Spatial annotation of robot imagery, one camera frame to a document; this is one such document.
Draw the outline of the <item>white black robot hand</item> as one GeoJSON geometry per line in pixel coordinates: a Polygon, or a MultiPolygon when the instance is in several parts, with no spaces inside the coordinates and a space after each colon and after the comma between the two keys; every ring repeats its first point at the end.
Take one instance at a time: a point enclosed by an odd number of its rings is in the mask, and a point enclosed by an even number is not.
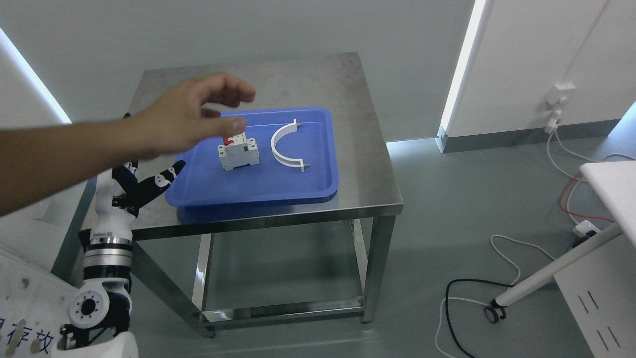
{"type": "Polygon", "coordinates": [[[185,165],[179,160],[143,180],[137,178],[137,160],[100,173],[94,199],[97,223],[89,230],[88,243],[129,244],[133,240],[132,223],[141,208],[166,192],[185,165]]]}

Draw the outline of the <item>person's bare hand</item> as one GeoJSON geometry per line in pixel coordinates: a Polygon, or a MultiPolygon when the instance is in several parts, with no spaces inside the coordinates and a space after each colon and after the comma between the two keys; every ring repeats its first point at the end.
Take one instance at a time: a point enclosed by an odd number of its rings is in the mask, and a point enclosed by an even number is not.
{"type": "Polygon", "coordinates": [[[240,116],[222,117],[209,103],[236,108],[252,102],[256,88],[227,73],[187,79],[166,91],[147,109],[121,120],[120,149],[125,160],[149,160],[191,149],[210,137],[240,134],[240,116]]]}

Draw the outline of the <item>person's bare forearm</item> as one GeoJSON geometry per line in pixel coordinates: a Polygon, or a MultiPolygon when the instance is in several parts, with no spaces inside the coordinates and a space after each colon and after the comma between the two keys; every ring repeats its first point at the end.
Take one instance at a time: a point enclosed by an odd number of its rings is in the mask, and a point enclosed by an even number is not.
{"type": "Polygon", "coordinates": [[[2,216],[133,160],[141,143],[125,118],[1,132],[2,216]]]}

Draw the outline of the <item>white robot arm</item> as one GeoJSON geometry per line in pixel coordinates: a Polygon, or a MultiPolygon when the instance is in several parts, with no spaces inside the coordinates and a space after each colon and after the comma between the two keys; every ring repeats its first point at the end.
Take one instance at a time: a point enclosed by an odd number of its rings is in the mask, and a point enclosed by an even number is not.
{"type": "Polygon", "coordinates": [[[83,281],[68,308],[69,323],[53,358],[138,358],[136,338],[129,331],[131,240],[102,237],[89,240],[83,281]]]}

